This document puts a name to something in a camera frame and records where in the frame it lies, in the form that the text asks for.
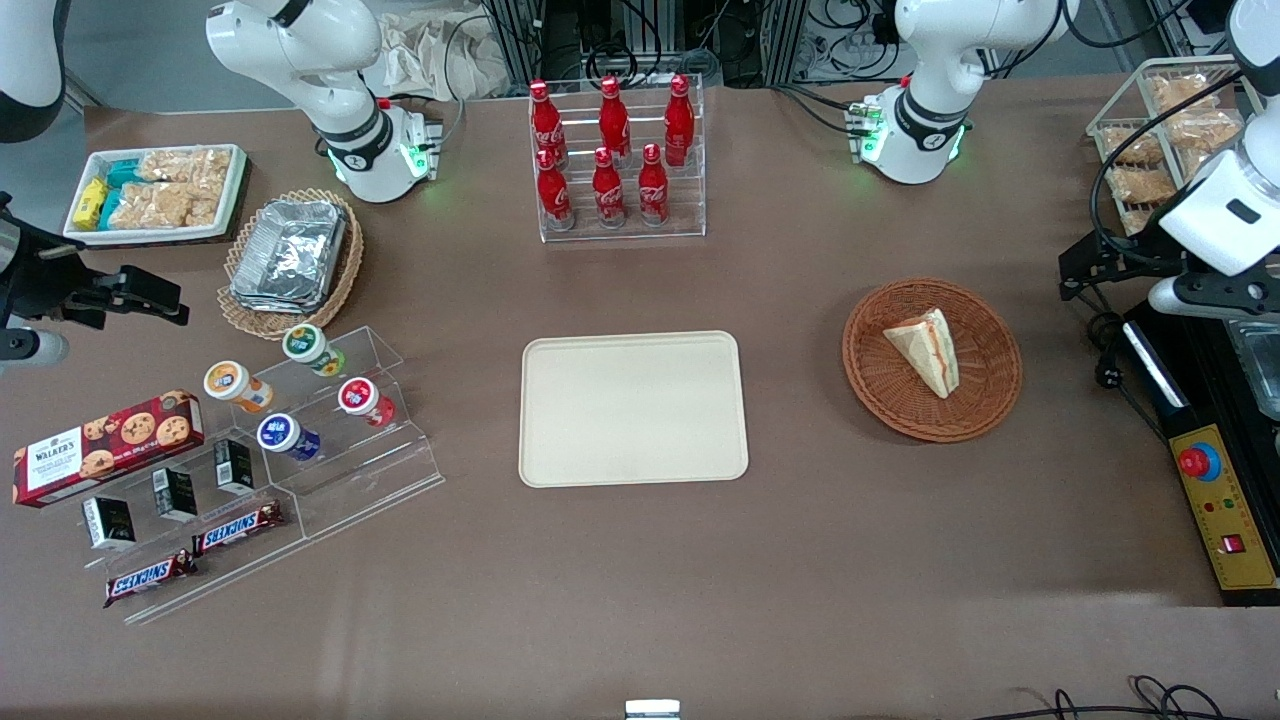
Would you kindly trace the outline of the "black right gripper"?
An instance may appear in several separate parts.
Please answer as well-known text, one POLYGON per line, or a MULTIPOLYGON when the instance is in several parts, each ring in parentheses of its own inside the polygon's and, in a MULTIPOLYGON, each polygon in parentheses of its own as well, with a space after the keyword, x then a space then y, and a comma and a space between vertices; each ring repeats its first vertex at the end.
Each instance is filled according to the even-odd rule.
MULTIPOLYGON (((84 265, 73 243, 14 217, 10 202, 3 193, 3 323, 51 319, 101 331, 111 307, 111 296, 96 286, 104 274, 84 265)), ((122 265, 118 273, 120 314, 188 325, 189 307, 180 293, 177 283, 138 266, 122 265)))

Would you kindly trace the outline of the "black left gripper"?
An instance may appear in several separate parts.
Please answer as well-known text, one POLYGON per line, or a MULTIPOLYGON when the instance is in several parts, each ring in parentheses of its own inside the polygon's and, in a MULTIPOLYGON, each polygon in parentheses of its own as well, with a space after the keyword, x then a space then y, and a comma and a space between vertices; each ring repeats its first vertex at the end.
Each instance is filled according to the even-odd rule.
POLYGON ((1158 224, 1128 237, 1101 229, 1098 240, 1078 240, 1059 255, 1059 299, 1069 302, 1105 282, 1176 277, 1187 268, 1185 249, 1158 224))

